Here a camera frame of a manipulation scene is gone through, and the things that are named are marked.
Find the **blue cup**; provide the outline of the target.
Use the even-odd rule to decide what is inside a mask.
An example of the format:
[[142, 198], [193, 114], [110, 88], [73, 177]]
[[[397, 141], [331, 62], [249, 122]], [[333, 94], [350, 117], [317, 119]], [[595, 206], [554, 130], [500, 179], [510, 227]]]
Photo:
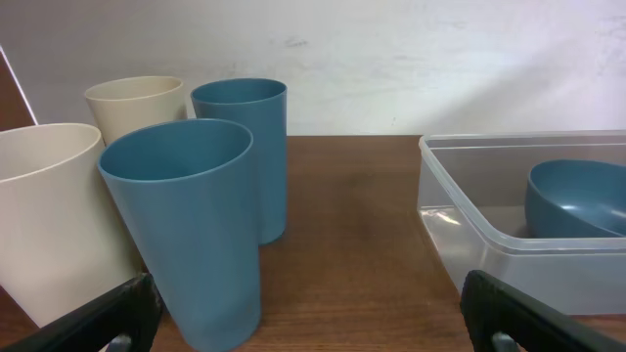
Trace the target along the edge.
[[231, 120], [253, 135], [259, 181], [260, 240], [277, 240], [287, 225], [287, 85], [267, 78], [236, 78], [197, 87], [197, 118]]
[[261, 318], [253, 136], [187, 119], [109, 144], [98, 168], [186, 342], [229, 351]]

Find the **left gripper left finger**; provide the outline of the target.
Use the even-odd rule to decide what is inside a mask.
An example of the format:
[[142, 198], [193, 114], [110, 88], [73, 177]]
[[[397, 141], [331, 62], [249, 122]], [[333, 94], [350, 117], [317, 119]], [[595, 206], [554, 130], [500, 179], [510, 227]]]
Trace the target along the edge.
[[163, 301], [153, 277], [143, 273], [2, 348], [4, 352], [148, 352], [153, 346]]

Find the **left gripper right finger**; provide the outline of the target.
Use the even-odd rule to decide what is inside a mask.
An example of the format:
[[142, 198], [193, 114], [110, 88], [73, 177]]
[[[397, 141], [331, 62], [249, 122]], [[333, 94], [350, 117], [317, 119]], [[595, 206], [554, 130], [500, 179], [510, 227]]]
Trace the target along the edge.
[[460, 308], [475, 351], [625, 352], [624, 343], [481, 270], [467, 274]]

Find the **blue bowl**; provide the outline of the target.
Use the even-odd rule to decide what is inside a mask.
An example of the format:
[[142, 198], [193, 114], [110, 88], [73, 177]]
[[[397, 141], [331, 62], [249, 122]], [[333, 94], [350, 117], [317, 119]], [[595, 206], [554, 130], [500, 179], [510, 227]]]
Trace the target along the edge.
[[527, 176], [524, 212], [535, 238], [623, 238], [625, 167], [584, 159], [538, 163]]

